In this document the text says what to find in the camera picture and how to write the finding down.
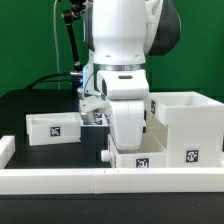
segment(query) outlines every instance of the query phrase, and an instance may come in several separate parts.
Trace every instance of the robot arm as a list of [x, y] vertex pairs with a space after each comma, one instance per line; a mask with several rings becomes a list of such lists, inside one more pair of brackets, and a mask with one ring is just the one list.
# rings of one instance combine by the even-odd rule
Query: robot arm
[[[84, 15], [88, 34], [85, 40], [94, 51], [96, 88], [110, 110], [109, 125], [118, 150], [135, 150], [141, 144], [143, 100], [149, 92], [142, 69], [145, 55], [165, 54], [179, 39], [179, 22], [167, 34], [161, 30], [162, 17], [168, 15], [179, 21], [172, 13], [176, 11], [171, 3], [172, 0], [94, 0], [86, 11], [88, 16]], [[160, 45], [158, 38], [164, 40]]]

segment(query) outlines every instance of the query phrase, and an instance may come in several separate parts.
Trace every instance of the white box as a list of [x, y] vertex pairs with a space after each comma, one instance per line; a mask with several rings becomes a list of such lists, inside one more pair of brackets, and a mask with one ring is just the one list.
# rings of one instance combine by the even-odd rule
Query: white box
[[195, 92], [151, 93], [147, 132], [167, 149], [167, 167], [221, 166], [224, 105]]
[[79, 113], [27, 115], [30, 145], [80, 142], [83, 124]]
[[108, 136], [112, 168], [159, 168], [166, 166], [166, 149], [152, 135], [143, 134], [139, 149], [118, 151], [111, 135]]

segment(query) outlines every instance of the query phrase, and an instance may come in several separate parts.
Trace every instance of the green backdrop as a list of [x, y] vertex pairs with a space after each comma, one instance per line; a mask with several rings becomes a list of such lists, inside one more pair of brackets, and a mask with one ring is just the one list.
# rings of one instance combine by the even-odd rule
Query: green backdrop
[[[198, 91], [224, 102], [224, 1], [175, 0], [182, 21], [181, 39], [164, 57], [147, 57], [151, 91]], [[35, 79], [56, 72], [53, 40], [54, 0], [1, 0], [0, 96], [24, 88]], [[61, 70], [73, 68], [66, 27], [60, 14], [70, 7], [58, 5]], [[83, 64], [82, 21], [74, 24]], [[42, 84], [36, 88], [57, 88]]]

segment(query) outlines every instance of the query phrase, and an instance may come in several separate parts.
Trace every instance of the cable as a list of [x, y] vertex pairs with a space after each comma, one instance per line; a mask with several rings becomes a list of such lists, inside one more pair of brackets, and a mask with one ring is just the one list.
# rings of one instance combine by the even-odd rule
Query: cable
[[[53, 9], [53, 27], [54, 27], [54, 43], [55, 43], [55, 51], [56, 51], [56, 64], [57, 64], [57, 73], [60, 73], [60, 53], [58, 47], [58, 34], [57, 34], [57, 3], [59, 0], [55, 0], [54, 9]], [[60, 82], [58, 82], [58, 89], [61, 88]]]
[[85, 96], [85, 93], [86, 93], [86, 87], [87, 87], [87, 85], [88, 85], [88, 82], [89, 82], [90, 78], [91, 78], [93, 75], [94, 75], [94, 73], [92, 73], [92, 74], [89, 76], [89, 78], [87, 79], [87, 81], [86, 81], [86, 84], [85, 84], [85, 86], [84, 86], [84, 90], [83, 90], [83, 94], [82, 94], [83, 99], [86, 98], [86, 96]]
[[32, 82], [31, 84], [29, 84], [28, 86], [25, 87], [25, 89], [32, 89], [37, 83], [40, 83], [46, 79], [51, 79], [51, 78], [55, 78], [55, 77], [64, 77], [64, 76], [69, 76], [70, 73], [56, 73], [56, 74], [52, 74], [52, 75], [47, 75], [44, 77], [41, 77], [39, 79], [37, 79], [36, 81]]

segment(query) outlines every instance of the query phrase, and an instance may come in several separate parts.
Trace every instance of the small white box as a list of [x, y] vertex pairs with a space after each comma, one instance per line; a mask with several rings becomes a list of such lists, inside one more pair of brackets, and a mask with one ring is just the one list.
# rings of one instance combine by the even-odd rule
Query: small white box
[[111, 166], [113, 168], [159, 168], [166, 166], [166, 149], [152, 135], [143, 134], [139, 149], [130, 152], [118, 151], [111, 135], [108, 136]]
[[83, 124], [79, 113], [27, 115], [30, 145], [80, 142]]
[[151, 93], [147, 132], [167, 149], [167, 167], [221, 166], [224, 105], [195, 92]]

